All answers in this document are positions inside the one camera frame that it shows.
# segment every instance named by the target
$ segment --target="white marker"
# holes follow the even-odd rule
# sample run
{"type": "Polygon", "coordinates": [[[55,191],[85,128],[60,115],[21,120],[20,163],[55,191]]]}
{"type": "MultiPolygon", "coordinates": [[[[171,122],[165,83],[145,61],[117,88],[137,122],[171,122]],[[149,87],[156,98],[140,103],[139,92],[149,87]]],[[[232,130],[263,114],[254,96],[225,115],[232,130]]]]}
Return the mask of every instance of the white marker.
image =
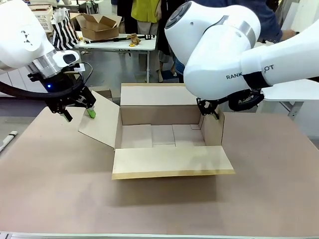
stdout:
{"type": "Polygon", "coordinates": [[[12,131],[2,142],[0,146],[0,152],[13,140],[14,137],[18,134],[18,131],[12,131]]]}

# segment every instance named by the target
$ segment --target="navy blue shirt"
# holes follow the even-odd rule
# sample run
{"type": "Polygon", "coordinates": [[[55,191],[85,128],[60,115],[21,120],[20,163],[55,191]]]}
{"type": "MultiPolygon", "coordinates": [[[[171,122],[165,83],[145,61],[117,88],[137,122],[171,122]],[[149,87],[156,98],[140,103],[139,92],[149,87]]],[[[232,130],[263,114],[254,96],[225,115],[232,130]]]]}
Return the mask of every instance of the navy blue shirt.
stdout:
{"type": "Polygon", "coordinates": [[[252,10],[261,24],[260,39],[273,43],[279,42],[283,33],[278,25],[275,13],[266,5],[266,0],[193,0],[203,6],[227,7],[241,5],[252,10]]]}

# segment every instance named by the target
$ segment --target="white plastic basket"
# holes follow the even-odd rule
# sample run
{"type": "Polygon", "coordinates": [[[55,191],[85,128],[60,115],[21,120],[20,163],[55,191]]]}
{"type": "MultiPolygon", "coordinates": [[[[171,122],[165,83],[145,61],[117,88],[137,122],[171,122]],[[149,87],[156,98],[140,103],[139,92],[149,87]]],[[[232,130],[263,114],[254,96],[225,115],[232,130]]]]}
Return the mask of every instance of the white plastic basket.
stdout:
{"type": "Polygon", "coordinates": [[[30,9],[38,18],[41,26],[45,30],[45,32],[53,32],[53,27],[51,24],[51,19],[53,15],[52,5],[49,4],[34,4],[29,5],[30,9]]]}

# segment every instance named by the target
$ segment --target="cardboard box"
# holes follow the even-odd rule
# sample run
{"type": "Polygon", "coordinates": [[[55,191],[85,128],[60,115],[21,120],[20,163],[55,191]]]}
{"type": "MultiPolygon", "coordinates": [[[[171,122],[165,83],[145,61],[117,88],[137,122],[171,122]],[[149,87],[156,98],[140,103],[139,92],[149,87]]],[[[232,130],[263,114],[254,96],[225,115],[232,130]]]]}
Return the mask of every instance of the cardboard box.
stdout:
{"type": "Polygon", "coordinates": [[[83,37],[90,40],[105,40],[119,36],[120,16],[101,14],[81,14],[76,17],[83,37]]]}
{"type": "Polygon", "coordinates": [[[220,120],[202,117],[184,84],[122,84],[121,106],[92,91],[79,131],[115,150],[112,179],[233,174],[220,120]]]}

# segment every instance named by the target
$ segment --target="green gripper fingertip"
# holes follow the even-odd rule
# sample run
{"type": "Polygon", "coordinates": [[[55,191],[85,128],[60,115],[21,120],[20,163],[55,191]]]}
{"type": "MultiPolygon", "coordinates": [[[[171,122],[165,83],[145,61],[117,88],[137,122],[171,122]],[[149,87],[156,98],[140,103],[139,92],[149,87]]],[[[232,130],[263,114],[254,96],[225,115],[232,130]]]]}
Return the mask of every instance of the green gripper fingertip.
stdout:
{"type": "Polygon", "coordinates": [[[92,119],[95,118],[96,112],[95,112],[94,110],[89,110],[89,109],[87,109],[87,112],[89,113],[89,116],[90,116],[92,119]]]}

